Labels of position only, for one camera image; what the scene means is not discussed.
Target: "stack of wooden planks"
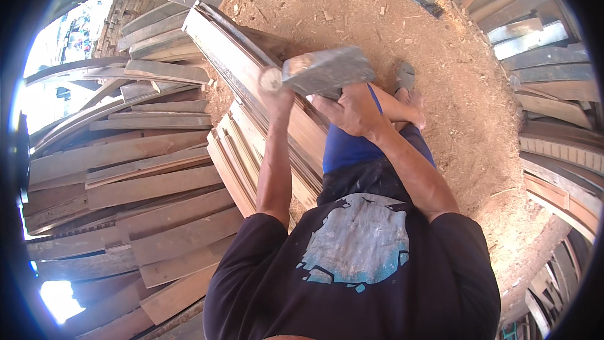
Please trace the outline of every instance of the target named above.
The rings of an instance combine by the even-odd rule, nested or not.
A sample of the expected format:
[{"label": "stack of wooden planks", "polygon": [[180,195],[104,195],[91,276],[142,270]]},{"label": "stack of wooden planks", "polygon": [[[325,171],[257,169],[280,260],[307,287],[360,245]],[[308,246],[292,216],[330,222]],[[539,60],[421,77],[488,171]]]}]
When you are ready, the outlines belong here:
[{"label": "stack of wooden planks", "polygon": [[[264,51],[216,8],[198,2],[183,29],[229,84],[237,100],[208,135],[208,151],[243,216],[255,213],[259,165],[268,132],[266,108],[258,93],[258,76],[281,61]],[[321,192],[326,125],[304,98],[292,108],[289,157],[294,196],[310,209]]]},{"label": "stack of wooden planks", "polygon": [[86,307],[63,325],[78,339],[174,327],[169,319],[205,295],[243,221],[210,157],[207,102],[191,84],[207,75],[147,63],[157,62],[125,69],[157,81],[122,86],[108,104],[32,134],[23,216],[30,235],[49,236],[26,246],[40,279],[71,281]]}]

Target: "sawdust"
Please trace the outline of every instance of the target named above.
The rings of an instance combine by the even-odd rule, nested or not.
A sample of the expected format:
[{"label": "sawdust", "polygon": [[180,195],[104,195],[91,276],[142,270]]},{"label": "sawdust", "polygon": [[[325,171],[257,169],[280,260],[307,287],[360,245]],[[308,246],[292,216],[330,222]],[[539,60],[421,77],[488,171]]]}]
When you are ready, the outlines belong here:
[{"label": "sawdust", "polygon": [[[290,40],[287,57],[359,45],[373,64],[376,83],[390,94],[397,64],[411,63],[416,87],[425,95],[423,135],[461,213],[483,228],[500,292],[511,291],[519,278],[532,279],[528,264],[538,250],[528,246],[551,215],[526,197],[517,105],[476,27],[454,12],[434,19],[411,0],[224,0],[221,10],[238,24]],[[208,92],[213,123],[232,101],[228,87],[218,82]],[[506,295],[503,311],[522,299]]]}]

